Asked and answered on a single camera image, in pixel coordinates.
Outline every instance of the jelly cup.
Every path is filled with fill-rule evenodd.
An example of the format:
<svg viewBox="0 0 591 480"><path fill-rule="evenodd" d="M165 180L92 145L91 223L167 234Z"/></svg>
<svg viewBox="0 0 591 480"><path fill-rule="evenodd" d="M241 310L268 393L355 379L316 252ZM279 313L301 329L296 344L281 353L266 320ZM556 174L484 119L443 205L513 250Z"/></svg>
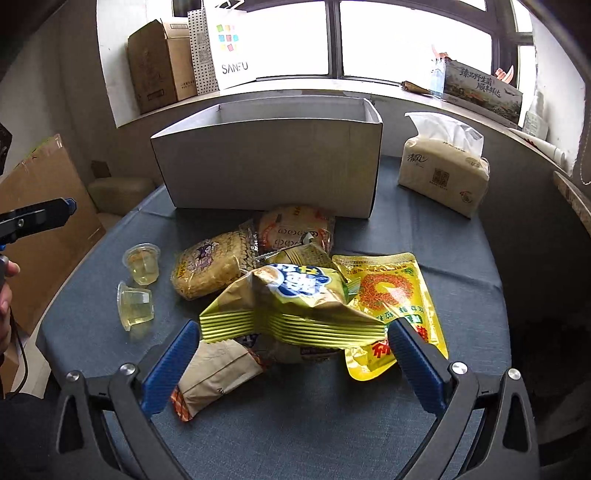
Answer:
<svg viewBox="0 0 591 480"><path fill-rule="evenodd" d="M123 328L129 332L132 325L149 322L154 318L152 292L146 288L131 288L124 282L119 282L117 308Z"/></svg>
<svg viewBox="0 0 591 480"><path fill-rule="evenodd" d="M139 244L123 254L125 265L138 285L150 285L158 278L160 249L153 244Z"/></svg>

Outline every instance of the shopping bag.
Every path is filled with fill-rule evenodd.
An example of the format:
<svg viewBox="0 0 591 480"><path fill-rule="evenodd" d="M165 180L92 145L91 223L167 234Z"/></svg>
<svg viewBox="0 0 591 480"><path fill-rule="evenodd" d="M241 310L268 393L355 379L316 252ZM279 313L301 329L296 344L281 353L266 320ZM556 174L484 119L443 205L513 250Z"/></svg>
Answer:
<svg viewBox="0 0 591 480"><path fill-rule="evenodd" d="M197 94L216 92L256 79L248 46L246 12L231 5L203 0L189 12L191 56Z"/></svg>

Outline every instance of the sanfu logo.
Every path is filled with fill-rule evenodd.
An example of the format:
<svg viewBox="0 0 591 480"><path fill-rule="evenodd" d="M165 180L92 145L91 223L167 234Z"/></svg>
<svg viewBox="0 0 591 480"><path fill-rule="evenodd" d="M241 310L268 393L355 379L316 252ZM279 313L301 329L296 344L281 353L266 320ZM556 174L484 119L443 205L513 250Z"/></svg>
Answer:
<svg viewBox="0 0 591 480"><path fill-rule="evenodd" d="M247 61L239 61L238 63L228 63L222 65L222 73L239 72L240 70L248 70Z"/></svg>

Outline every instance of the tissue pack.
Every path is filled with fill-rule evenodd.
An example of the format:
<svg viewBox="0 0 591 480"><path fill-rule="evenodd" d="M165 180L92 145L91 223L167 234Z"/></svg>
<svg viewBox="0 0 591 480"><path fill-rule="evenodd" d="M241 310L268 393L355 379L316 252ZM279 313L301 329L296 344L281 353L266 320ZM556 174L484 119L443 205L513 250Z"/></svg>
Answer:
<svg viewBox="0 0 591 480"><path fill-rule="evenodd" d="M484 198L489 164L484 137L446 115L407 113L418 130L404 144L398 184L471 218Z"/></svg>

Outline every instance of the small bottle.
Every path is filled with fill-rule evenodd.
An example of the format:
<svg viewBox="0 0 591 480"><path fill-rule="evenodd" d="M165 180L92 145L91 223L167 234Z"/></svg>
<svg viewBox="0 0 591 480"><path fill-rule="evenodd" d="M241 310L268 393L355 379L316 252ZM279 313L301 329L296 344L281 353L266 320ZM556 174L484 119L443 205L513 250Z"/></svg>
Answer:
<svg viewBox="0 0 591 480"><path fill-rule="evenodd" d="M543 118L544 94L538 90L534 93L530 109L525 113L523 132L541 140L548 136L548 123Z"/></svg>

